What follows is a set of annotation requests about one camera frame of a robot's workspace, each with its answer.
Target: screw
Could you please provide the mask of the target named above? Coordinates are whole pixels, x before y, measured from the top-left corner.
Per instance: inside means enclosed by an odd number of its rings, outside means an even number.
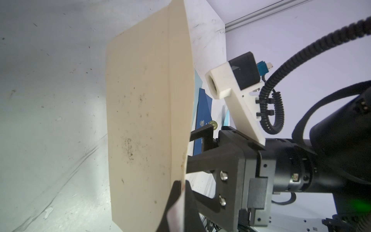
[[[222,181],[228,180],[228,174],[226,172],[220,171],[220,178]]]
[[[221,206],[226,206],[226,199],[221,197],[221,195],[219,195],[219,203]]]

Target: black coiled cable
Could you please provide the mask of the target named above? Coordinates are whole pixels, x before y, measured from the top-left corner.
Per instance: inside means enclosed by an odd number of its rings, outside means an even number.
[[[316,42],[310,44],[300,52],[296,53],[290,59],[288,59],[283,65],[281,65],[266,81],[262,90],[259,94],[260,100],[268,100],[270,92],[273,91],[273,88],[290,72],[299,67],[304,62],[312,59],[316,55],[321,54],[329,50],[330,48],[336,47],[343,43],[346,43],[357,38],[361,38],[365,35],[371,34],[371,17],[368,17],[366,20],[360,20],[356,24],[352,23],[349,26],[343,27],[340,30],[336,30],[321,39],[318,39]],[[260,103],[260,113],[262,120],[260,124],[262,128],[269,134],[277,134],[283,128],[283,123],[285,120],[285,114],[283,110],[283,103],[281,95],[273,93],[272,97],[275,99],[274,108],[275,108],[275,123],[271,124],[268,117],[268,104]]]
[[[356,232],[370,232],[371,231],[371,213],[361,218],[358,222]]]

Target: cable clip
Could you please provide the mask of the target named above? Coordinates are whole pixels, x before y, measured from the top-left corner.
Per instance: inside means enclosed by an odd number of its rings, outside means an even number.
[[[274,98],[268,98],[268,100],[255,100],[256,104],[274,104]]]
[[[268,111],[265,112],[265,113],[257,112],[257,113],[256,113],[256,116],[258,116],[258,117],[266,116],[266,115],[273,116],[274,114],[275,114],[275,111],[274,111],[274,110],[268,110]]]

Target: beige cardboard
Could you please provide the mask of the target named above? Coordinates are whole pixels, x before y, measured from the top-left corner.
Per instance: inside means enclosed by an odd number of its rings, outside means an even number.
[[[175,180],[185,179],[194,68],[183,0],[117,36],[106,64],[112,219],[155,231]]]

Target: white wall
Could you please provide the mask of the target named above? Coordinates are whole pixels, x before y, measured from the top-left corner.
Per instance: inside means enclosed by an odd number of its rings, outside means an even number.
[[[108,182],[106,46],[169,2],[0,1],[0,231],[121,231]]]
[[[279,0],[207,0],[224,23],[232,22],[245,15],[251,14]]]
[[[227,60],[251,51],[256,62],[264,60],[274,65],[269,77],[305,46],[370,15],[370,0],[312,0],[228,32]],[[290,138],[296,123],[320,99],[343,87],[370,80],[370,54],[371,36],[333,48],[290,73],[276,87],[282,93],[285,126],[277,135],[265,135]],[[309,138],[312,126],[349,100],[339,100],[318,110],[308,122],[304,137]],[[303,217],[330,217],[335,213],[331,195],[315,194],[300,194],[295,204],[273,206],[272,210]]]

